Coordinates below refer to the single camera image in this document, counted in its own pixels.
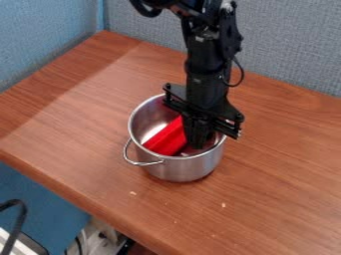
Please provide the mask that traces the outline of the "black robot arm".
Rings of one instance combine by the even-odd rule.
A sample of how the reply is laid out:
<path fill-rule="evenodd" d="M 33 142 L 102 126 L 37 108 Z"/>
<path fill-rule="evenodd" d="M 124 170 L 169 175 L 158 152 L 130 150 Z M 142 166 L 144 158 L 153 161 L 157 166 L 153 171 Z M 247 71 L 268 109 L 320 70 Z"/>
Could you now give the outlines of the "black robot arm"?
<path fill-rule="evenodd" d="M 243 114 L 227 100 L 231 68 L 239 65 L 243 37 L 237 28 L 234 0 L 128 0 L 142 16 L 165 10 L 179 18 L 186 46 L 186 84 L 165 84 L 165 104 L 182 116 L 186 142 L 203 147 L 214 132 L 239 137 Z"/>

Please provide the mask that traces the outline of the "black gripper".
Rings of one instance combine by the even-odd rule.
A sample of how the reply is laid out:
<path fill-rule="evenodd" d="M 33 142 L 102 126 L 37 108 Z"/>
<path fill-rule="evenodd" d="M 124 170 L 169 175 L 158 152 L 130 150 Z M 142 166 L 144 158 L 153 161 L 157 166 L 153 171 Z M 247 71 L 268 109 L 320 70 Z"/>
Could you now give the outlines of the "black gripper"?
<path fill-rule="evenodd" d="M 186 140 L 191 146 L 203 148 L 214 132 L 238 139 L 243 114 L 227 99 L 230 68 L 201 75 L 189 73 L 186 85 L 166 83 L 165 104 L 182 116 Z"/>

